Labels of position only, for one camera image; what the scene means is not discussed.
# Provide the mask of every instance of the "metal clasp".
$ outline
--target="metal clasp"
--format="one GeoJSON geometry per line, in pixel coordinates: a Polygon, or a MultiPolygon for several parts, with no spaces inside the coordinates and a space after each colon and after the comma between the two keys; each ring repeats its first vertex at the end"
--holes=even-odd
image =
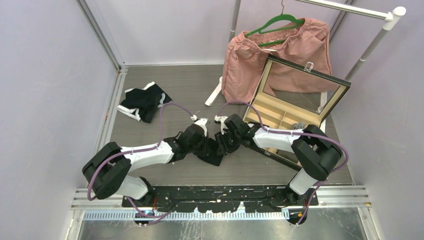
{"type": "Polygon", "coordinates": [[[304,69],[303,69],[303,70],[304,70],[305,72],[310,73],[313,67],[314,67],[314,63],[313,63],[313,62],[308,61],[308,62],[306,63],[306,65],[305,65],[305,67],[304,67],[304,69]]]}

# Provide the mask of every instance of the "open box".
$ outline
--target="open box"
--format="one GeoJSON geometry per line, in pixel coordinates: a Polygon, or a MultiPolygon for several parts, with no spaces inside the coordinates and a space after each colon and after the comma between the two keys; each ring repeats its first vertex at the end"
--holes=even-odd
{"type": "MultiPolygon", "coordinates": [[[[293,125],[304,122],[305,125],[321,126],[321,123],[330,114],[343,95],[348,91],[351,83],[334,76],[313,70],[313,62],[305,66],[282,58],[269,55],[267,57],[262,76],[250,104],[259,112],[264,125],[274,129],[292,130],[293,125]],[[296,78],[307,80],[315,84],[318,92],[284,91],[289,87],[281,85],[282,81],[289,81],[290,88],[301,89],[305,82],[296,82],[296,78]]],[[[259,122],[255,111],[250,107],[243,117],[245,122],[259,122]]],[[[301,165],[296,156],[275,148],[254,149],[288,167],[300,170],[301,165]]]]}

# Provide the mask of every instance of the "pink shirt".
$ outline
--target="pink shirt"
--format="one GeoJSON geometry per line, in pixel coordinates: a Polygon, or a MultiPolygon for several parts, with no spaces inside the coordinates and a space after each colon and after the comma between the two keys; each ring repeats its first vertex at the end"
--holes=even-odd
{"type": "MultiPolygon", "coordinates": [[[[243,31],[228,44],[222,73],[222,94],[227,102],[250,102],[260,81],[269,53],[299,65],[313,63],[313,69],[331,75],[329,57],[330,27],[327,23],[305,18],[302,26],[245,37],[243,31]],[[258,44],[285,40],[275,45],[258,44]]],[[[274,90],[317,93],[334,90],[337,85],[289,66],[273,64],[264,92],[274,96],[274,90]]]]}

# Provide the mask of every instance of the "black fabric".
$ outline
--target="black fabric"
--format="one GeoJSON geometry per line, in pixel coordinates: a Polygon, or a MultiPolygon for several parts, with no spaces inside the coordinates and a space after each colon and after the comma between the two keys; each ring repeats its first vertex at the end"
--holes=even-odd
{"type": "Polygon", "coordinates": [[[121,106],[134,110],[138,109],[138,116],[143,122],[151,123],[153,117],[158,111],[160,104],[171,102],[172,99],[164,92],[157,84],[154,84],[146,90],[134,88],[125,93],[125,99],[120,103],[121,106]],[[161,101],[162,94],[165,94],[165,99],[161,101]]]}

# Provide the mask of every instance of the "clothing rack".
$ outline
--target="clothing rack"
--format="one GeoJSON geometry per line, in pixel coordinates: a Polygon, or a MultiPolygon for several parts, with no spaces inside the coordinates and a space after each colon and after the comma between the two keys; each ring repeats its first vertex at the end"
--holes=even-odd
{"type": "MultiPolygon", "coordinates": [[[[401,19],[401,17],[405,15],[407,11],[403,6],[398,6],[393,11],[385,13],[385,12],[369,10],[365,8],[360,8],[360,7],[356,7],[356,6],[352,6],[348,4],[332,2],[327,0],[295,0],[295,1],[308,3],[308,4],[314,4],[314,5],[330,8],[330,9],[336,9],[336,10],[344,11],[347,13],[358,14],[358,15],[375,18],[375,19],[381,19],[385,21],[381,30],[378,32],[378,34],[375,36],[375,38],[372,40],[372,42],[369,44],[369,46],[366,48],[366,50],[363,52],[360,58],[356,61],[355,65],[353,65],[349,73],[344,78],[346,81],[350,81],[352,79],[352,77],[355,75],[358,69],[365,63],[365,61],[370,56],[370,54],[374,51],[377,45],[384,38],[384,36],[390,30],[392,30],[392,28],[401,19]]],[[[240,4],[241,4],[241,0],[235,0],[234,14],[233,14],[232,25],[230,30],[230,39],[229,39],[230,41],[235,36],[237,19],[238,19],[239,11],[240,11],[240,4]]],[[[222,77],[219,79],[218,86],[216,86],[215,90],[212,92],[212,94],[209,96],[209,98],[206,100],[204,104],[206,104],[207,106],[211,106],[214,103],[215,99],[217,98],[218,94],[220,93],[221,88],[222,88],[222,77]]]]}

